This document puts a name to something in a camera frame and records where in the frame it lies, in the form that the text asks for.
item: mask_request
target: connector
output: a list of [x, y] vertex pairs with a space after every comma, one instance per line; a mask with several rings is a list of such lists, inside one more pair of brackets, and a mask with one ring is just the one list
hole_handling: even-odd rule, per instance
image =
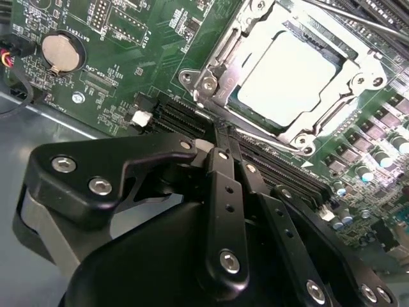
[[36, 43], [15, 34], [7, 34], [0, 36], [0, 48], [10, 52], [10, 56], [25, 58], [35, 52]]

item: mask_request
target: motherboard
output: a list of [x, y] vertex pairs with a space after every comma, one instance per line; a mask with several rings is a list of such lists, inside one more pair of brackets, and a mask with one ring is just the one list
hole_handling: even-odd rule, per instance
[[[409, 33], [404, 1], [326, 2]], [[409, 48], [390, 36], [296, 0], [13, 0], [12, 33], [50, 107], [112, 137], [224, 118], [246, 159], [331, 187], [317, 212], [348, 245], [409, 233]]]

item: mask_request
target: cable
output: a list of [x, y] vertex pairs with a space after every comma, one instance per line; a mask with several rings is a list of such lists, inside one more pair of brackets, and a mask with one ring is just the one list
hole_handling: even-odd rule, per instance
[[384, 32], [385, 34], [391, 35], [391, 36], [395, 36], [395, 38], [397, 38], [400, 42], [404, 43], [405, 45], [409, 46], [409, 36], [406, 36], [398, 31], [395, 31], [391, 28], [385, 27], [381, 24], [377, 24], [375, 22], [372, 22], [370, 20], [367, 20], [365, 18], [356, 16], [354, 14], [350, 14], [346, 11], [340, 10], [338, 8], [334, 8], [333, 6], [327, 5], [325, 3], [322, 3], [320, 1], [317, 0], [302, 0], [303, 2], [309, 3], [311, 5], [317, 6], [318, 8], [321, 8], [322, 10], [334, 13], [336, 15], [340, 15], [343, 16], [345, 18], [348, 18], [350, 20], [359, 22], [360, 24], [363, 24], [373, 30], [378, 30], [381, 32]]
[[4, 66], [11, 68], [13, 67], [13, 63], [10, 61], [10, 52], [1, 52], [1, 62]]
[[31, 86], [30, 82], [27, 80], [26, 76], [24, 75], [24, 72], [21, 71], [17, 67], [12, 67], [10, 71], [17, 77], [17, 79], [23, 84], [23, 86], [27, 90], [27, 97], [15, 108], [0, 112], [0, 120], [3, 118], [7, 118], [9, 116], [16, 115], [17, 113], [21, 112], [26, 106], [30, 104], [30, 102], [34, 98], [34, 91], [33, 87]]

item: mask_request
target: black plastic bracket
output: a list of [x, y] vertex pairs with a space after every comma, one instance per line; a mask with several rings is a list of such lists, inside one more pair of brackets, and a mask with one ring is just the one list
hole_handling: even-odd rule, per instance
[[294, 306], [331, 306], [325, 285], [283, 202], [268, 195], [263, 177], [253, 165], [243, 161], [240, 163], [240, 171], [247, 193], [251, 196], [248, 201], [252, 205], [258, 203], [261, 206], [272, 239], [276, 242], [286, 271], [283, 278], [292, 285], [291, 293], [286, 294], [288, 299]]
[[[52, 160], [61, 156], [75, 161], [76, 169], [56, 171]], [[195, 156], [194, 143], [180, 134], [43, 145], [31, 153], [24, 183], [38, 203], [84, 229], [95, 229], [111, 219], [130, 174], [170, 161], [189, 163]], [[112, 191], [107, 195], [93, 193], [88, 186], [93, 178], [110, 182]]]
[[208, 156], [209, 218], [199, 282], [220, 301], [232, 300], [247, 288], [249, 261], [245, 237], [242, 185], [234, 180], [234, 160], [213, 148]]
[[297, 228], [303, 230], [303, 242], [308, 253], [339, 304], [397, 306], [388, 286], [298, 196], [289, 198], [287, 192], [283, 186], [277, 186], [274, 191], [276, 197], [285, 204]]

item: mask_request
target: black cable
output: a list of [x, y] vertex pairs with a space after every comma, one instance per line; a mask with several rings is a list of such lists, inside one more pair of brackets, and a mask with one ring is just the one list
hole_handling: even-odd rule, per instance
[[363, 24], [373, 30], [377, 30], [377, 31], [381, 31], [384, 32], [385, 34], [394, 36], [395, 38], [397, 38], [400, 42], [404, 43], [405, 45], [409, 46], [409, 36], [406, 36], [398, 31], [395, 31], [391, 28], [385, 27], [381, 24], [377, 24], [375, 22], [372, 22], [370, 20], [367, 20], [365, 18], [356, 16], [354, 14], [348, 13], [346, 11], [340, 10], [338, 8], [334, 8], [333, 6], [327, 5], [325, 3], [322, 3], [320, 1], [317, 0], [302, 0], [306, 3], [312, 4], [314, 6], [317, 6], [318, 8], [321, 8], [322, 10], [334, 13], [336, 15], [340, 15], [343, 16], [347, 19], [359, 22], [360, 24]]
[[10, 71], [17, 77], [17, 79], [23, 84], [23, 86], [27, 90], [27, 97], [15, 108], [0, 112], [0, 120], [3, 118], [7, 118], [9, 116], [16, 115], [17, 113], [21, 112], [26, 106], [30, 104], [31, 101], [33, 101], [34, 98], [34, 90], [33, 87], [31, 86], [30, 82], [27, 80], [26, 76], [24, 75], [24, 72], [18, 69], [17, 67], [13, 67], [10, 69]]

